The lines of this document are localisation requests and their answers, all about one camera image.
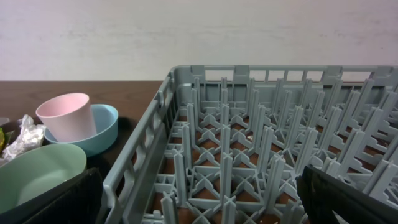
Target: cup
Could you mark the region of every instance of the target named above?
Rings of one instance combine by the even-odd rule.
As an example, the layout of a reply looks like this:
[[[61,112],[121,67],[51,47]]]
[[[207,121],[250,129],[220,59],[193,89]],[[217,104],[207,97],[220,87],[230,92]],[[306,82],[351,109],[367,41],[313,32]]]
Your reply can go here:
[[[80,141],[96,134],[90,97],[84,93],[52,98],[36,109],[36,115],[59,142]]]

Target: green bowl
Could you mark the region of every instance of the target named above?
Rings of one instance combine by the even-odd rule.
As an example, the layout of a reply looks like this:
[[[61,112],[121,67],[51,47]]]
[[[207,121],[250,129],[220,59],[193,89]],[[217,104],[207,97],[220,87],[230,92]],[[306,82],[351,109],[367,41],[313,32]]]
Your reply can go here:
[[[43,146],[0,167],[0,214],[86,169],[86,154],[72,144]]]

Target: crumpled foil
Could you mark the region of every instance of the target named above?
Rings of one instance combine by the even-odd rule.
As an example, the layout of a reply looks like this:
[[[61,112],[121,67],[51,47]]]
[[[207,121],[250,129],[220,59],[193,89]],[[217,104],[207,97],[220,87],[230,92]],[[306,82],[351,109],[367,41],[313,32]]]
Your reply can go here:
[[[17,139],[2,151],[0,166],[15,159],[24,152],[42,146],[44,139],[45,126],[35,125],[33,119],[25,115],[20,125],[21,133]]]

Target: dark brown table top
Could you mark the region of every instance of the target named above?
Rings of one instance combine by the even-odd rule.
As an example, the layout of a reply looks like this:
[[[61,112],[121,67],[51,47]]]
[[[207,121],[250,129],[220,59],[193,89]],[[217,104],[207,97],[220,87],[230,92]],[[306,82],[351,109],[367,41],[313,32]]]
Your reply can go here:
[[[105,152],[88,158],[87,167],[99,167],[105,178],[132,130],[159,89],[161,81],[117,82],[0,82],[0,117],[18,120],[35,116],[36,108],[55,96],[82,92],[91,104],[104,103],[119,111],[119,134]]]

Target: white wall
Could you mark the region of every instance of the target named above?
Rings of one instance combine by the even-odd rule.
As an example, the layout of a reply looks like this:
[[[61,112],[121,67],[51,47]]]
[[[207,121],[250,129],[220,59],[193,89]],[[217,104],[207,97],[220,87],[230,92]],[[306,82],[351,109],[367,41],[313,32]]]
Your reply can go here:
[[[180,64],[398,64],[397,0],[0,0],[0,80]]]

